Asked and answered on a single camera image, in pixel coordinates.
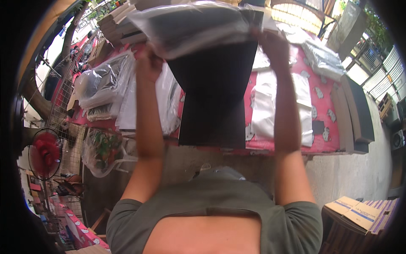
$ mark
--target plant in plastic bag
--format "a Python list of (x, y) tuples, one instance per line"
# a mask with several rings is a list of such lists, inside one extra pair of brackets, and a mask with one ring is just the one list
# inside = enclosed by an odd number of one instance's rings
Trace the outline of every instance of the plant in plastic bag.
[(114, 161), (123, 153), (121, 136), (92, 130), (83, 141), (82, 162), (95, 177), (104, 177), (113, 169)]

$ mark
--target gray plastic package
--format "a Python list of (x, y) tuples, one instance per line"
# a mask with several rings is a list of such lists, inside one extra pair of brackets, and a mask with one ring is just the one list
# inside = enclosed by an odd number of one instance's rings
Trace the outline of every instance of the gray plastic package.
[(338, 54), (328, 47), (313, 40), (306, 40), (302, 44), (302, 48), (314, 73), (338, 82), (346, 73)]
[(251, 26), (260, 27), (262, 13), (213, 1), (159, 6), (128, 13), (129, 19), (148, 37), (163, 59), (217, 45), (252, 39)]
[(76, 80), (73, 92), (82, 109), (123, 101), (130, 76), (134, 74), (135, 58), (125, 51), (99, 66), (83, 72)]

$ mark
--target fence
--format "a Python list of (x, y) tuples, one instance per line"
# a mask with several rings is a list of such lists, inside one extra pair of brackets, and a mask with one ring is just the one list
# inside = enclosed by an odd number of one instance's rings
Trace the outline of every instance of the fence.
[(361, 86), (378, 101), (386, 93), (389, 93), (395, 103), (406, 97), (406, 75), (395, 46), (374, 74)]
[(377, 101), (386, 93), (395, 102), (401, 101), (406, 97), (406, 75), (396, 47), (383, 59), (374, 43), (362, 37), (343, 65), (348, 76)]

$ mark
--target hello kitty print tablecloth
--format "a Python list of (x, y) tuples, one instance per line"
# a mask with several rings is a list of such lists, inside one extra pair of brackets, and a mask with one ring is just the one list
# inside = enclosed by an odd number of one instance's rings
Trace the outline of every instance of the hello kitty print tablecloth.
[[(135, 58), (144, 49), (144, 44), (136, 44), (134, 46), (124, 45), (109, 55), (109, 57), (118, 54), (127, 49), (134, 52)], [(296, 62), (291, 68), (292, 73), (298, 73), (309, 79), (311, 103), (312, 103), (312, 120), (313, 120), (313, 144), (311, 147), (302, 147), (303, 154), (331, 154), (339, 151), (339, 133), (335, 116), (335, 109), (331, 101), (330, 92), (333, 86), (340, 85), (339, 83), (326, 78), (324, 76), (313, 73), (306, 59), (305, 53), (300, 46), (291, 45), (290, 59), (295, 59)], [(251, 90), (256, 85), (257, 72), (252, 72), (247, 89), (244, 94), (244, 109), (245, 109), (245, 126), (246, 126), (246, 149), (236, 150), (228, 148), (214, 147), (197, 147), (200, 150), (218, 151), (226, 154), (239, 155), (273, 155), (274, 142), (272, 139), (264, 140), (257, 139), (251, 131), (251, 118), (253, 110), (251, 108)], [(182, 111), (185, 99), (185, 92), (181, 91), (178, 107), (178, 122), (182, 118)], [(97, 128), (107, 132), (116, 132), (115, 119), (89, 122), (86, 117), (86, 112), (83, 111), (78, 103), (73, 107), (75, 112), (72, 118), (67, 117), (68, 122), (83, 125), (90, 128)], [(178, 145), (179, 127), (169, 136), (165, 137), (165, 141), (170, 145)]]

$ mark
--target wooden plank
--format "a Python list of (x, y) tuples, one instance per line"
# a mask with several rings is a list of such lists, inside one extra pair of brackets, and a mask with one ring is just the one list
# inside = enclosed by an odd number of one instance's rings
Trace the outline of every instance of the wooden plank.
[(338, 126), (338, 135), (339, 135), (339, 141), (340, 141), (340, 150), (345, 151), (346, 150), (346, 126), (345, 126), (345, 118), (342, 115), (342, 109), (341, 109), (341, 104), (340, 100), (338, 99), (337, 91), (333, 87), (331, 89), (331, 100), (333, 102), (334, 110), (335, 110), (335, 116), (337, 119), (337, 126)]
[(341, 118), (343, 119), (344, 137), (346, 152), (354, 152), (354, 135), (352, 132), (350, 110), (348, 108), (347, 99), (342, 87), (337, 89), (337, 98), (340, 103)]
[(366, 143), (375, 141), (371, 113), (364, 90), (347, 75), (342, 76), (341, 85), (350, 109), (354, 141)]
[(102, 221), (102, 219), (104, 218), (104, 216), (106, 215), (106, 211), (103, 211), (103, 213), (100, 215), (100, 217), (97, 219), (97, 221), (93, 224), (93, 226), (91, 227), (91, 229), (93, 231), (95, 231), (95, 229), (97, 228), (97, 226), (100, 224), (100, 222)]

